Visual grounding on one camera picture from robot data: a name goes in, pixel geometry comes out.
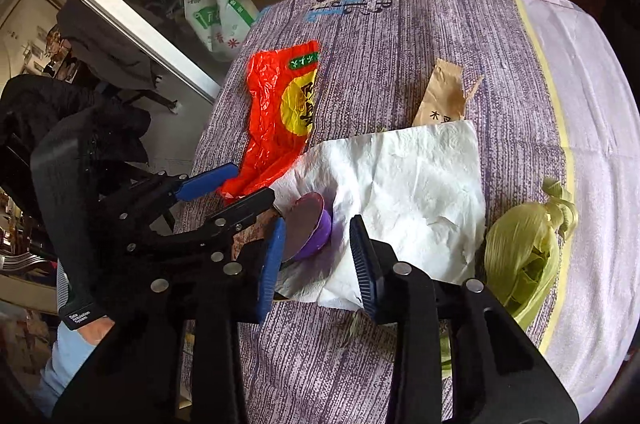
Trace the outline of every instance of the paper wrapper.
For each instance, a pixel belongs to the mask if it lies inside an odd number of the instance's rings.
[[[473,98],[482,79],[480,76],[465,97],[462,91],[462,67],[437,59],[412,125],[424,126],[463,120],[466,102]]]

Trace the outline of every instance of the brown paper packet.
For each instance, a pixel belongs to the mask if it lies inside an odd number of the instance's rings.
[[[467,97],[462,91],[462,67],[437,59],[412,126],[441,124],[465,118],[465,105],[475,95],[480,76]]]
[[[235,234],[234,243],[231,246],[231,259],[238,259],[244,244],[256,239],[269,239],[278,216],[278,211],[275,208],[268,209],[256,217],[253,225]]]

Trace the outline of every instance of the floor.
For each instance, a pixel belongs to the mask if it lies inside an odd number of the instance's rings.
[[[193,155],[213,105],[174,75],[162,78],[158,93],[178,101],[176,113],[147,98],[134,104],[151,113],[151,126],[142,137],[149,170],[166,171],[169,175],[190,174]]]

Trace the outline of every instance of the wall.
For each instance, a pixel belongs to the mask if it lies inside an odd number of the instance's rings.
[[[24,51],[33,41],[41,51],[46,48],[38,40],[38,26],[48,32],[56,24],[57,7],[49,0],[0,0],[0,91],[12,76],[22,73]],[[44,67],[46,57],[30,60]]]

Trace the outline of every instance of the white plastic bag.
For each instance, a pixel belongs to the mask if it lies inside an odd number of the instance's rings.
[[[276,291],[303,303],[362,307],[349,222],[362,215],[372,239],[431,278],[460,284],[474,274],[484,235],[478,138],[461,120],[322,142],[270,186],[286,213],[311,191],[332,211],[331,242],[278,275]]]
[[[229,61],[238,54],[258,10],[251,0],[184,0],[184,15],[213,57]]]

